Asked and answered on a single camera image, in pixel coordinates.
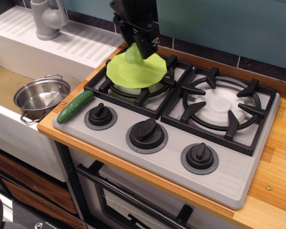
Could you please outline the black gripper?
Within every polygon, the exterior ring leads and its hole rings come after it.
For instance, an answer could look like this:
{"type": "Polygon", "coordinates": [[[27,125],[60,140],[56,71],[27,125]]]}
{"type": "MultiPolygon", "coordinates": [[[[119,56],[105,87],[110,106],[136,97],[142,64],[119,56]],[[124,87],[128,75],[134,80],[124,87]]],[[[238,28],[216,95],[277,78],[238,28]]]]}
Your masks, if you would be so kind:
{"type": "Polygon", "coordinates": [[[158,50],[156,37],[154,0],[112,0],[114,23],[128,47],[135,42],[143,59],[149,58],[158,50]]]}

